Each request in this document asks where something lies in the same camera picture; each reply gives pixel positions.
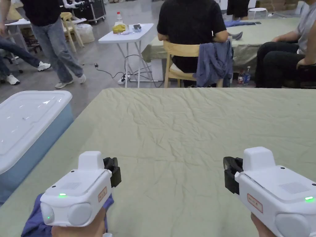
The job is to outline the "person's left hand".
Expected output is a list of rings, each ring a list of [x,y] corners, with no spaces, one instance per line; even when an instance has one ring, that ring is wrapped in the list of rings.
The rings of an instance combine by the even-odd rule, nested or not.
[[[101,208],[94,220],[84,227],[52,227],[52,237],[102,237],[106,233],[106,210]]]

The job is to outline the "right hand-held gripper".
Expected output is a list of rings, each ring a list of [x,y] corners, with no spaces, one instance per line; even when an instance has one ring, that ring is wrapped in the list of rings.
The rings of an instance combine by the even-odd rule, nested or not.
[[[225,187],[277,237],[316,236],[316,184],[276,165],[265,147],[224,157]]]

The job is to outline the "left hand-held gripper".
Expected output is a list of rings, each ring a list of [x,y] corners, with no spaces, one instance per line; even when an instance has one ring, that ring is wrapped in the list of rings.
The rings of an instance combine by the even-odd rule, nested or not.
[[[103,158],[100,151],[82,153],[77,169],[68,172],[41,196],[44,223],[61,227],[89,225],[120,183],[116,157]]]

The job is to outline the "person's right hand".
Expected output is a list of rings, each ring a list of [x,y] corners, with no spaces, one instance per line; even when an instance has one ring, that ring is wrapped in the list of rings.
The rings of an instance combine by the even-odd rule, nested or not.
[[[271,230],[269,230],[253,213],[251,213],[251,220],[258,231],[259,237],[275,237]]]

